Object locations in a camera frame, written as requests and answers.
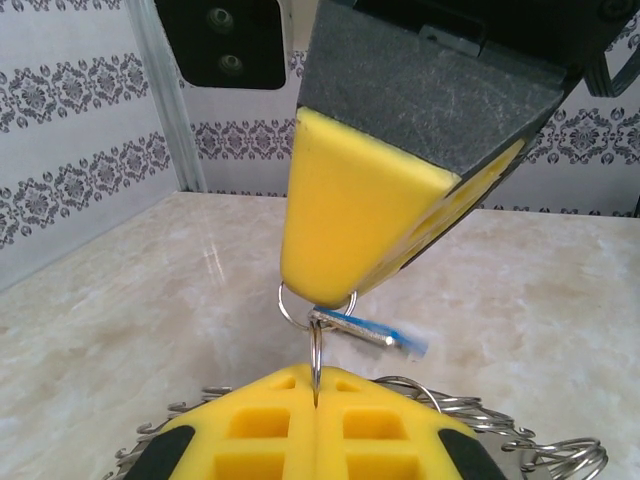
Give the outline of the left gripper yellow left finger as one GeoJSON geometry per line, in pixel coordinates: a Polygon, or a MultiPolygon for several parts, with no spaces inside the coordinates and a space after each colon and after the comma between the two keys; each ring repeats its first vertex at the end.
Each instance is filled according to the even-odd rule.
{"type": "Polygon", "coordinates": [[[238,389],[207,387],[144,424],[122,480],[315,480],[315,408],[304,365],[238,389]]]}

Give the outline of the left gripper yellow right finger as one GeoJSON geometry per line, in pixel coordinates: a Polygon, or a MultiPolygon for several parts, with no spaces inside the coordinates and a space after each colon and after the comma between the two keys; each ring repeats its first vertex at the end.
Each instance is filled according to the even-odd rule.
{"type": "Polygon", "coordinates": [[[505,480],[468,426],[344,370],[316,414],[316,480],[505,480]]]}

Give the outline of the blue tag with key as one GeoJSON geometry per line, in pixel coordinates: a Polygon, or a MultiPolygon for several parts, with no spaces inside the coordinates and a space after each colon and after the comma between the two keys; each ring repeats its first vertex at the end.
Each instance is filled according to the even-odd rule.
{"type": "Polygon", "coordinates": [[[299,330],[310,333],[313,326],[320,330],[337,331],[377,348],[396,351],[406,357],[423,358],[428,351],[428,343],[419,337],[409,335],[398,328],[354,316],[358,293],[352,292],[344,311],[314,306],[305,323],[295,320],[284,303],[285,284],[281,282],[277,290],[278,308],[284,319],[299,330]]]}

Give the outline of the metal keyring with split rings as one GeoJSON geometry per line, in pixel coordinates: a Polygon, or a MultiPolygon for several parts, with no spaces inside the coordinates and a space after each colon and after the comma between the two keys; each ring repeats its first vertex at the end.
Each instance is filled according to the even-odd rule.
{"type": "MultiPolygon", "coordinates": [[[[315,408],[315,459],[316,409],[323,372],[328,368],[335,368],[326,367],[322,363],[323,332],[316,326],[312,327],[309,333],[311,361],[303,364],[308,369],[315,408]]],[[[595,480],[607,465],[607,451],[597,439],[582,437],[540,444],[532,431],[517,427],[514,420],[506,414],[487,409],[479,398],[447,395],[402,376],[383,376],[369,381],[468,426],[503,472],[505,480],[595,480]]],[[[122,480],[122,457],[131,449],[117,452],[115,469],[102,480],[122,480]]]]}

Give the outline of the aluminium frame post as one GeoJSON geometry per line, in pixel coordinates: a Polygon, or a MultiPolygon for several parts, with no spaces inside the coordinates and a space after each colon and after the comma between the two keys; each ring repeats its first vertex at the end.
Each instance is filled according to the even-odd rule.
{"type": "Polygon", "coordinates": [[[151,94],[173,160],[179,189],[208,191],[195,134],[180,88],[181,74],[154,0],[125,0],[151,94]]]}

